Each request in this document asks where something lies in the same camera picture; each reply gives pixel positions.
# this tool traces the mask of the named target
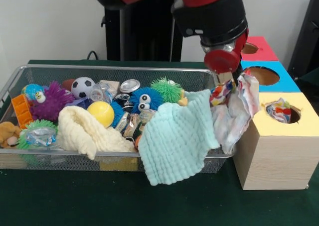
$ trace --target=cream towel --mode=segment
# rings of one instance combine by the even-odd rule
[[[105,129],[83,108],[65,107],[59,114],[57,142],[64,150],[77,150],[94,160],[96,152],[134,152],[133,143],[109,127]]]

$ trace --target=red box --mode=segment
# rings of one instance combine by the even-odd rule
[[[246,61],[278,61],[278,57],[263,36],[249,36],[242,50]]]

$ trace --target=shape sorter box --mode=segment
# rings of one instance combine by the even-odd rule
[[[260,93],[259,97],[262,109],[238,141],[234,156],[242,188],[307,188],[319,162],[319,117],[303,93]],[[291,104],[295,123],[280,123],[267,114],[265,105],[279,98]]]
[[[279,61],[241,61],[243,69],[249,68],[259,81],[260,92],[300,92]]]
[[[278,61],[275,52],[263,36],[249,36],[242,50],[242,58],[247,61]]]

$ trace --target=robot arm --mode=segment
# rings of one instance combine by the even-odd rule
[[[139,0],[98,0],[107,9],[121,9]],[[177,0],[171,12],[184,37],[199,35],[206,66],[217,74],[238,71],[248,37],[242,0]]]

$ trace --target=brown stuffed toy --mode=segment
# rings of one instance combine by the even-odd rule
[[[9,121],[0,124],[0,146],[2,148],[15,148],[21,129]]]

